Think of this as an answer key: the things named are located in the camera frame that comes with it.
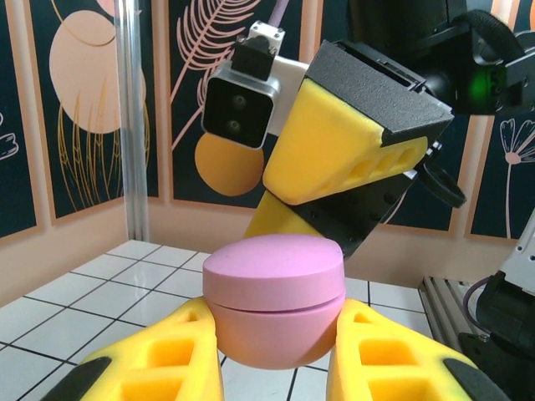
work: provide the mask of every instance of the pink foam object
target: pink foam object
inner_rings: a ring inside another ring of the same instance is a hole
[[[344,258],[317,236],[257,236],[225,246],[203,267],[219,349],[254,368],[287,369],[334,345],[344,304]]]

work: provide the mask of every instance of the purple cable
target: purple cable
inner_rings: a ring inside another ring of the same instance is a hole
[[[468,288],[468,291],[466,291],[466,294],[465,296],[462,298],[462,312],[463,314],[465,315],[466,319],[468,319],[468,321],[473,324],[474,326],[476,326],[477,328],[479,328],[482,332],[485,332],[486,334],[490,334],[491,332],[489,332],[487,329],[485,329],[471,314],[470,314],[470,309],[468,308],[468,302],[470,301],[470,298],[472,296],[472,294],[480,287],[483,287],[485,284],[488,283],[490,277],[485,277],[485,278],[482,278],[479,282],[476,282],[473,286],[471,286],[470,288]]]
[[[288,6],[289,1],[290,0],[277,0],[275,2],[275,7],[273,8],[271,17],[269,18],[269,21],[267,21],[267,24],[271,25],[272,27],[278,28],[281,21],[283,20],[283,16],[286,12],[286,7]]]

